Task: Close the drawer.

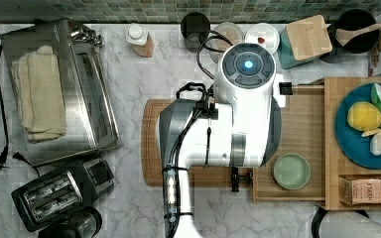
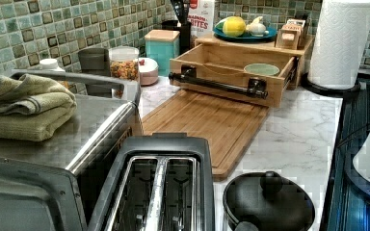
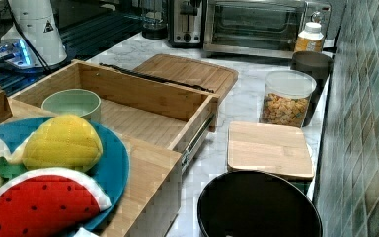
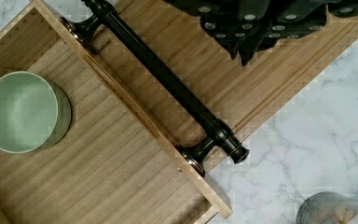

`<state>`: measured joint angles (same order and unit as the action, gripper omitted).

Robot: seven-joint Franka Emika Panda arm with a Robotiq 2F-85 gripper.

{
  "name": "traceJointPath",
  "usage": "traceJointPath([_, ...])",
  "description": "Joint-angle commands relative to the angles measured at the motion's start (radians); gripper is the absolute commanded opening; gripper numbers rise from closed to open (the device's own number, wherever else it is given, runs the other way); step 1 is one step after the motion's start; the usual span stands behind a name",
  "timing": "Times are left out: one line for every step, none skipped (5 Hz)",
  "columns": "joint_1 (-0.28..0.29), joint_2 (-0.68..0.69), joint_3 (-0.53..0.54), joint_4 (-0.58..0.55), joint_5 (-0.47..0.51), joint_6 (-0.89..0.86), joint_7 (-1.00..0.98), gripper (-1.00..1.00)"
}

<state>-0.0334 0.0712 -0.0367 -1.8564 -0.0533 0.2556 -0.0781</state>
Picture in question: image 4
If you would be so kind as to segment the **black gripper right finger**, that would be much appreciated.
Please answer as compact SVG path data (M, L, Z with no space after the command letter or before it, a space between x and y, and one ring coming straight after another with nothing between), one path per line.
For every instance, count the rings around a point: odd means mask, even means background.
M358 0L239 0L242 27L250 32L239 46L241 64L258 51L273 48L282 38L301 38L327 24L327 13L338 18L358 16Z

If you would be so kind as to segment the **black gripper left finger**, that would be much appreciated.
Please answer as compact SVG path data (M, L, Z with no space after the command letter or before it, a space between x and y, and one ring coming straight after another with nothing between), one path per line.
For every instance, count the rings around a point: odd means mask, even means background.
M271 0L164 0L190 16L231 59L251 60L269 25Z

